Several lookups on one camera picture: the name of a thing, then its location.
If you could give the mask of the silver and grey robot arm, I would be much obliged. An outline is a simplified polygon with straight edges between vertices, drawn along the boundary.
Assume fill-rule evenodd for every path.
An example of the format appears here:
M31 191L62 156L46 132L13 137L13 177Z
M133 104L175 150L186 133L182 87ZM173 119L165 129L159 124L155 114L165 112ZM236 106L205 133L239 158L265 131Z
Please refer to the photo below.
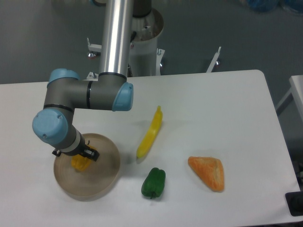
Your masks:
M99 157L72 124L76 109L115 112L132 108L134 87L127 82L130 47L136 37L131 30L132 19L147 16L151 10L149 0L107 1L95 79L82 80L68 69L51 72L43 109L33 118L32 129L41 141L53 147L55 156L81 155L93 161Z

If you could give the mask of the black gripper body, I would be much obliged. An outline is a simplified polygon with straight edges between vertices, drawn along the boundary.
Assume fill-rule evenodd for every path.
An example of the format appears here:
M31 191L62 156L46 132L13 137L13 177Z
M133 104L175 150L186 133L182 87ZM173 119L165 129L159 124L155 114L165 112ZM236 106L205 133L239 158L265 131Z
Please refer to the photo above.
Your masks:
M62 153L67 155L67 156L75 156L80 154L85 150L85 142L79 141L79 142L74 142L67 148L62 149Z

